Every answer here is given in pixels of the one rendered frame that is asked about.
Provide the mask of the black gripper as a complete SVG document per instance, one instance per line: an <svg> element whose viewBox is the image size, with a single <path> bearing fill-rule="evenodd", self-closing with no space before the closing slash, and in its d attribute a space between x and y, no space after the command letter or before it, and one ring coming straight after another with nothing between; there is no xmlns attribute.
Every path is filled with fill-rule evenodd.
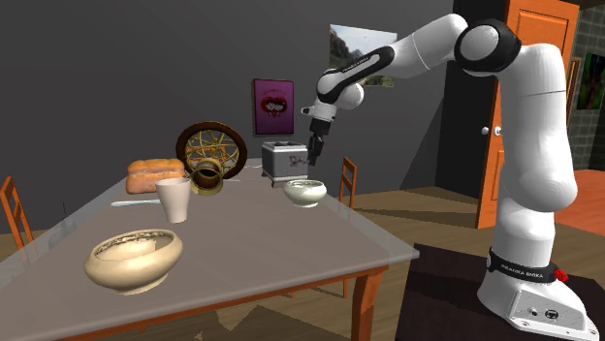
<svg viewBox="0 0 605 341"><path fill-rule="evenodd" d="M307 144L307 163L314 167L318 157L322 153L322 149L324 146L323 136L326 136L330 129L332 123L329 121L325 121L318 118L313 118L311 120L309 131L313 133L313 135L309 138Z"/></svg>

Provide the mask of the silver toaster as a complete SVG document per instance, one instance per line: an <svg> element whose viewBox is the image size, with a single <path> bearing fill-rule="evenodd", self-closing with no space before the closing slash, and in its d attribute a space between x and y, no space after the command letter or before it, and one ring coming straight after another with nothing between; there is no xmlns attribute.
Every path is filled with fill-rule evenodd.
<svg viewBox="0 0 605 341"><path fill-rule="evenodd" d="M273 188L288 181L307 179L307 147L294 141L266 141L262 144L262 176L271 180Z"/></svg>

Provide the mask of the small cream bowl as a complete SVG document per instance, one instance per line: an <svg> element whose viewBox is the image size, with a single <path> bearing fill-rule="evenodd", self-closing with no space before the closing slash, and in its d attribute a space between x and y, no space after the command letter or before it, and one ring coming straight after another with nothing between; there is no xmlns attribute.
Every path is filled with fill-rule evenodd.
<svg viewBox="0 0 605 341"><path fill-rule="evenodd" d="M326 196L327 188L318 180L298 179L288 181L283 192L293 205L310 208L316 206Z"/></svg>

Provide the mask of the orange wooden chair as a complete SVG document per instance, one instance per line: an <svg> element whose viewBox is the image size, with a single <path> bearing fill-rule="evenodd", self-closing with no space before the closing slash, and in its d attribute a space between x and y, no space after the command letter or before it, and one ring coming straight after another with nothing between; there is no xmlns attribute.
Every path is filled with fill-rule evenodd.
<svg viewBox="0 0 605 341"><path fill-rule="evenodd" d="M16 248L22 249L25 246L25 242L23 241L21 233L25 234L27 242L32 242L34 237L28 219L24 213L14 179L11 176L6 178L3 186L0 188L0 203L5 211Z"/></svg>
<svg viewBox="0 0 605 341"><path fill-rule="evenodd" d="M342 160L342 168L340 174L338 200L343 202L344 190L349 193L348 207L354 206L354 199L356 193L356 181L357 181L357 166L353 164L347 157Z"/></svg>

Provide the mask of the round brown gold ornament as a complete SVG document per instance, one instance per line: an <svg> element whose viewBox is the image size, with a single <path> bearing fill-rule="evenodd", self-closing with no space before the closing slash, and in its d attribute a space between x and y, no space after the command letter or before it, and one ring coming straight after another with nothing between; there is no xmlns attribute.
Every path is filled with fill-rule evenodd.
<svg viewBox="0 0 605 341"><path fill-rule="evenodd" d="M204 159L211 158L222 167L222 177L236 176L247 161L243 138L230 126L217 121L203 121L182 131L175 153L186 171L191 173Z"/></svg>

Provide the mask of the brown cup with gold rim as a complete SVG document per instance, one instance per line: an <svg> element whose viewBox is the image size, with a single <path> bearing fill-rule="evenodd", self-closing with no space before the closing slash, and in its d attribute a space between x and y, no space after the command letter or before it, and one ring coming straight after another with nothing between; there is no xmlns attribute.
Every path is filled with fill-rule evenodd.
<svg viewBox="0 0 605 341"><path fill-rule="evenodd" d="M191 189L201 196L218 194L223 187L223 168L215 159L203 158L190 173Z"/></svg>

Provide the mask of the grey table with orange legs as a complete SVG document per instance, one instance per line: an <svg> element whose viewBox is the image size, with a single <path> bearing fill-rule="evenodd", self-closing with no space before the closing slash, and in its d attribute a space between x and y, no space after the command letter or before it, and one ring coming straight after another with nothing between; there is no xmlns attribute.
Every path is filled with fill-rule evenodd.
<svg viewBox="0 0 605 341"><path fill-rule="evenodd" d="M376 292L391 265L418 257L399 238L332 197L297 208L261 175L257 160L213 197L193 196L173 225L180 259L157 287L133 295L94 284L84 272L92 249L113 236L165 229L155 200L116 184L73 216L76 228L0 289L0 341L89 340L345 279L355 281L354 341L369 341Z"/></svg>

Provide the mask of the beige cup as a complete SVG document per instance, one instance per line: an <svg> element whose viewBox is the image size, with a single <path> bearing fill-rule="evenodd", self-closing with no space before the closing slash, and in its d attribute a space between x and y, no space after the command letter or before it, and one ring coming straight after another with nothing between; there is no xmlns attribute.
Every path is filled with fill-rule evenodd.
<svg viewBox="0 0 605 341"><path fill-rule="evenodd" d="M191 193L189 178L167 178L156 182L156 193L171 224L187 219Z"/></svg>

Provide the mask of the loaf of bread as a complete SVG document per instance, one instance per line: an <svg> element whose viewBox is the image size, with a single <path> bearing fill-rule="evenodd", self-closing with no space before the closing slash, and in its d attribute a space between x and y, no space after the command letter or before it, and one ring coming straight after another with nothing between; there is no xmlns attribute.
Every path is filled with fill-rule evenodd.
<svg viewBox="0 0 605 341"><path fill-rule="evenodd" d="M137 160L127 171L126 192L131 195L154 193L157 181L185 175L185 167L178 159Z"/></svg>

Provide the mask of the dark robot stand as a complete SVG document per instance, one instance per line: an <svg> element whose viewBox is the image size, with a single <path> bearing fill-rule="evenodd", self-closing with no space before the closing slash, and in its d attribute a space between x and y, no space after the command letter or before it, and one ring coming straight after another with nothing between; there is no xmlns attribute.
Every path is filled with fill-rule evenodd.
<svg viewBox="0 0 605 341"><path fill-rule="evenodd" d="M565 341L517 330L477 298L486 259L416 243L396 341Z"/></svg>

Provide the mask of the large beige bowl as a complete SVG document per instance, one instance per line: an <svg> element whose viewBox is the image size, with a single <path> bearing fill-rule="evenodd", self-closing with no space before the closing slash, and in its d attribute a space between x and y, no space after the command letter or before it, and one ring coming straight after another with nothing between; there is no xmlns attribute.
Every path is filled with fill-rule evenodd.
<svg viewBox="0 0 605 341"><path fill-rule="evenodd" d="M182 251L172 231L126 232L95 246L83 268L93 283L119 295L137 295L161 284Z"/></svg>

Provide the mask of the orange door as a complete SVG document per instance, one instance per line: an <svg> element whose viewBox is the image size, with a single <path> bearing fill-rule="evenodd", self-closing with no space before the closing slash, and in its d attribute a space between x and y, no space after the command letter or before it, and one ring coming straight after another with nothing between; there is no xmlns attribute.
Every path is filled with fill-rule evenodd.
<svg viewBox="0 0 605 341"><path fill-rule="evenodd" d="M565 71L571 57L580 6L563 0L506 0L505 22L524 45L548 43L559 48ZM483 181L478 200L476 228L495 225L498 182L504 164L501 126L501 96L499 82L495 82L493 113L487 125L486 158Z"/></svg>

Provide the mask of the purple wall picture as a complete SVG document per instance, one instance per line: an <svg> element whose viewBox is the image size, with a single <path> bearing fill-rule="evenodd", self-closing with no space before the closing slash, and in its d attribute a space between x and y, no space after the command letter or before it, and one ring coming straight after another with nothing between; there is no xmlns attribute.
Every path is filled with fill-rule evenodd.
<svg viewBox="0 0 605 341"><path fill-rule="evenodd" d="M292 135L294 120L294 82L286 79L253 79L255 134Z"/></svg>

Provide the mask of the landscape wall picture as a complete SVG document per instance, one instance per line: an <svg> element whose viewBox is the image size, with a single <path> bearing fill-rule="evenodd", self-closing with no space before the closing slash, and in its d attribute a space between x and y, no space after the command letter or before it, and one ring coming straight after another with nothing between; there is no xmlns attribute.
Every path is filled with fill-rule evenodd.
<svg viewBox="0 0 605 341"><path fill-rule="evenodd" d="M331 24L329 67L348 65L379 47L394 43L397 39L398 34L393 32Z"/></svg>

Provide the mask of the green framed wall picture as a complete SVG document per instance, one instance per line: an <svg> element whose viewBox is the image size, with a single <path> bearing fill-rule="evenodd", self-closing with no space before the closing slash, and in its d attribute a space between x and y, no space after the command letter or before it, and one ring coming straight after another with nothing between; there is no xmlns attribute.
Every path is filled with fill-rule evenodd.
<svg viewBox="0 0 605 341"><path fill-rule="evenodd" d="M605 96L605 56L573 57L567 84L567 110L600 109Z"/></svg>

